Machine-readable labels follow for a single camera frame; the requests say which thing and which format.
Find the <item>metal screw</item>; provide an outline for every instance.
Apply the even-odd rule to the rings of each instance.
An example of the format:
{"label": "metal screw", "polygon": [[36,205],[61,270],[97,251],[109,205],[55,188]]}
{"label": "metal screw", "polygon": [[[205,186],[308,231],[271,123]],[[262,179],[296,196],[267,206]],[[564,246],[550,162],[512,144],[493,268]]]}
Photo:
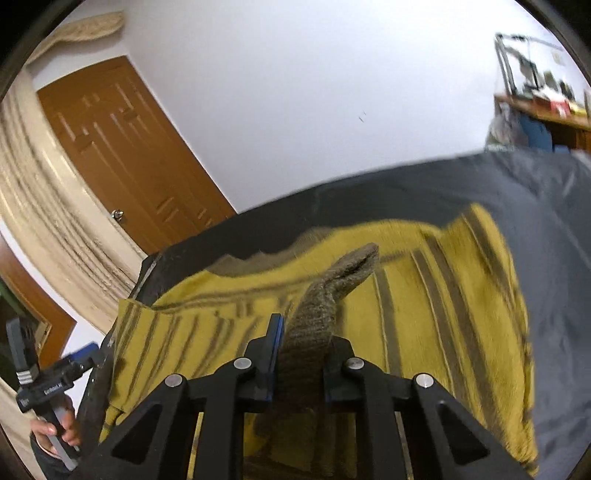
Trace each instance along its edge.
{"label": "metal screw", "polygon": [[365,362],[356,356],[352,356],[345,362],[345,365],[350,370],[360,370],[365,365]]}
{"label": "metal screw", "polygon": [[242,356],[240,358],[236,358],[234,360],[234,366],[238,369],[238,370],[246,370],[247,368],[250,368],[252,365],[252,361],[250,358],[246,358],[245,356]]}
{"label": "metal screw", "polygon": [[178,387],[181,383],[183,383],[183,377],[181,377],[179,374],[172,374],[166,377],[164,383],[166,383],[166,386],[170,388]]}
{"label": "metal screw", "polygon": [[429,388],[433,385],[433,377],[429,374],[420,374],[416,378],[417,383],[423,388]]}
{"label": "metal screw", "polygon": [[112,218],[113,220],[115,220],[115,222],[120,222],[120,221],[121,221],[121,219],[123,218],[123,215],[124,215],[124,212],[123,212],[123,210],[119,210],[119,209],[118,209],[118,210],[113,210],[113,211],[111,212],[111,218]]}

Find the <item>bed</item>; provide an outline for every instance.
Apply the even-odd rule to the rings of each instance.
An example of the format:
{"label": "bed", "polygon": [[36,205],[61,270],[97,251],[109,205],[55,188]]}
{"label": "bed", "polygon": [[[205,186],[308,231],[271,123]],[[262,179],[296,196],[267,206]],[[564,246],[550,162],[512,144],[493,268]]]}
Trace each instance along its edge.
{"label": "bed", "polygon": [[[484,152],[331,181],[256,207],[148,257],[132,296],[150,305],[222,255],[245,259],[259,251],[279,252],[312,227],[378,219],[444,226],[478,202],[506,238],[530,316],[537,478],[566,479],[577,463],[576,474],[584,470],[581,458],[591,443],[588,165],[570,154]],[[102,347],[107,354],[109,338]],[[96,444],[102,425],[109,362],[92,378],[79,414],[88,448]]]}

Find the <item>desk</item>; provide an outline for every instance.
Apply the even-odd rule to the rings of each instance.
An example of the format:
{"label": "desk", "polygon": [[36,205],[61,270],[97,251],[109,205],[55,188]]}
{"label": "desk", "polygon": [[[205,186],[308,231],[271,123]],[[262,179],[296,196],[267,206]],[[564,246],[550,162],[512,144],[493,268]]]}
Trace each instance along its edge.
{"label": "desk", "polygon": [[507,95],[495,95],[495,110],[506,103],[515,110],[525,113],[544,124],[552,135],[554,145],[566,145],[572,150],[591,152],[591,122],[584,116],[563,117],[548,109],[535,105],[530,100],[519,100]]}

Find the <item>human hand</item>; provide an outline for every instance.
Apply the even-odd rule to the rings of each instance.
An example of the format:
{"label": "human hand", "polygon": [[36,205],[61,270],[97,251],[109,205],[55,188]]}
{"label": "human hand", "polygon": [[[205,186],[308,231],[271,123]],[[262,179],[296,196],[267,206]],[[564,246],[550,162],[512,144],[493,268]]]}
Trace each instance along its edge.
{"label": "human hand", "polygon": [[[76,413],[72,405],[72,399],[66,397],[66,414],[61,419],[61,426],[64,427],[64,434],[61,436],[64,442],[72,446],[80,445],[80,424],[76,420]],[[49,422],[37,418],[31,420],[31,431],[37,439],[38,445],[51,455],[58,457],[57,451],[47,438],[48,435],[55,435],[56,428]]]}

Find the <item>wooden shelf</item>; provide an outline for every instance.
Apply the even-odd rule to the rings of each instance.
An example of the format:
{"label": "wooden shelf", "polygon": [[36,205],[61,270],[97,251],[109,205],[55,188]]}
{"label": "wooden shelf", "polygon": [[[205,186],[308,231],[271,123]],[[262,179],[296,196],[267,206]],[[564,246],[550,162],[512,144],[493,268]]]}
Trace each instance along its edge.
{"label": "wooden shelf", "polygon": [[576,128],[577,130],[585,130],[591,132],[591,122],[585,116],[567,116],[563,117],[557,113],[551,112],[546,108],[535,105],[531,100],[519,100],[507,95],[495,95],[495,103],[506,103],[522,113],[526,113],[536,120],[543,122],[552,122],[554,124],[566,125],[567,127]]}

